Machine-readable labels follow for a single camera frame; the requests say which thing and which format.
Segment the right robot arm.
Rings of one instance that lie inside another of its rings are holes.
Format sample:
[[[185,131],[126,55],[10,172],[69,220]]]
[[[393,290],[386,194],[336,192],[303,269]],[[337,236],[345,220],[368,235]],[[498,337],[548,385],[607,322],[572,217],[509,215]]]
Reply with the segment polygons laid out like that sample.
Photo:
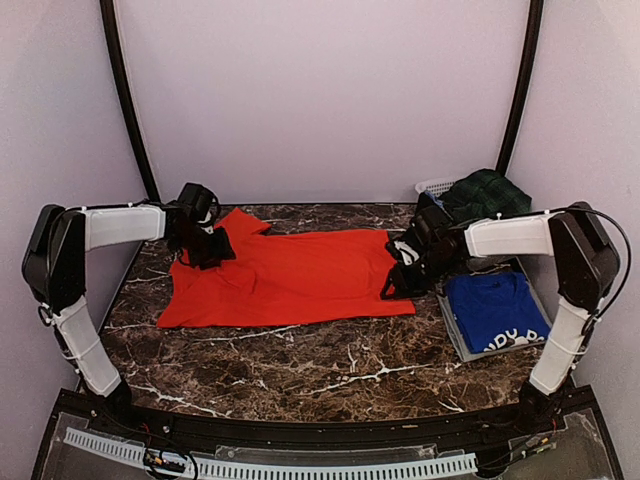
[[[437,205],[419,210],[386,249],[395,259],[383,284],[384,300],[424,295],[469,258],[546,255],[554,259],[559,305],[550,338],[528,385],[554,395],[584,355],[604,312],[629,275],[603,224],[610,216],[586,202],[513,216],[454,223]]]

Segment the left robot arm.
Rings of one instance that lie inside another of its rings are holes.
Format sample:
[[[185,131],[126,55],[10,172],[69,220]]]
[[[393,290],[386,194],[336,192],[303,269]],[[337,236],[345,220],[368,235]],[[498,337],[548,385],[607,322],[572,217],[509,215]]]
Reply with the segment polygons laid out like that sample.
[[[34,226],[22,275],[43,324],[53,327],[64,358],[93,394],[110,398],[101,417],[120,436],[141,427],[140,412],[124,399],[122,376],[111,362],[86,299],[86,254],[107,246],[166,241],[189,268],[207,270],[232,260],[226,231],[211,215],[186,204],[137,203],[65,208],[44,206]]]

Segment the red t-shirt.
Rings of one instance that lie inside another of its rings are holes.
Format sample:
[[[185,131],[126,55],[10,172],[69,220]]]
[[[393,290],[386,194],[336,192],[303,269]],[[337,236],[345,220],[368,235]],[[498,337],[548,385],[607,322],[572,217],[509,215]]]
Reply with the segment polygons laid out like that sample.
[[[395,261],[384,230],[273,235],[240,209],[219,223],[235,257],[207,270],[174,262],[160,328],[274,327],[413,315],[410,300],[384,300]]]

